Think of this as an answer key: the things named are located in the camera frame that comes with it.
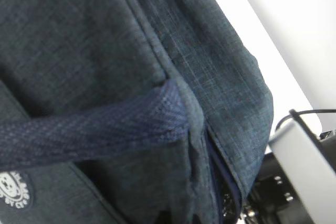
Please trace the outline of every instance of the backpack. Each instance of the backpack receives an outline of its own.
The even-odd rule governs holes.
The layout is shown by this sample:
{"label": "backpack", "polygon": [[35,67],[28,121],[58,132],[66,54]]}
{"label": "backpack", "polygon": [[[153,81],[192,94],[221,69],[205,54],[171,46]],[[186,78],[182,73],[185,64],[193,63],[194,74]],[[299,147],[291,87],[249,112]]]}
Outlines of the backpack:
{"label": "backpack", "polygon": [[1,0],[0,223],[235,223],[272,96],[215,0]]}

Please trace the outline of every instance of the woven strap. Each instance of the woven strap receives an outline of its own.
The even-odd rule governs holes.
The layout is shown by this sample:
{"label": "woven strap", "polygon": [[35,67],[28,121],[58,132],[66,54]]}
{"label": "woven strap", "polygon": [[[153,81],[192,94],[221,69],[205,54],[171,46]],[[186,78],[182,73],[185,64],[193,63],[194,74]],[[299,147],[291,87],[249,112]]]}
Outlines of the woven strap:
{"label": "woven strap", "polygon": [[175,82],[136,99],[76,114],[0,125],[0,170],[97,159],[174,142],[186,135]]}

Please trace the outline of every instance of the printed logo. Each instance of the printed logo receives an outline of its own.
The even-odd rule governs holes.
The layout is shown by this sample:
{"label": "printed logo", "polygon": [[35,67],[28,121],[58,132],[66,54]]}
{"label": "printed logo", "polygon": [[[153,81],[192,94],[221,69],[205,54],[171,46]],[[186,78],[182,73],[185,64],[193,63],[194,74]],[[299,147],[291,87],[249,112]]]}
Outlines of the printed logo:
{"label": "printed logo", "polygon": [[18,172],[0,173],[0,200],[15,209],[29,207],[32,197],[27,181]]}

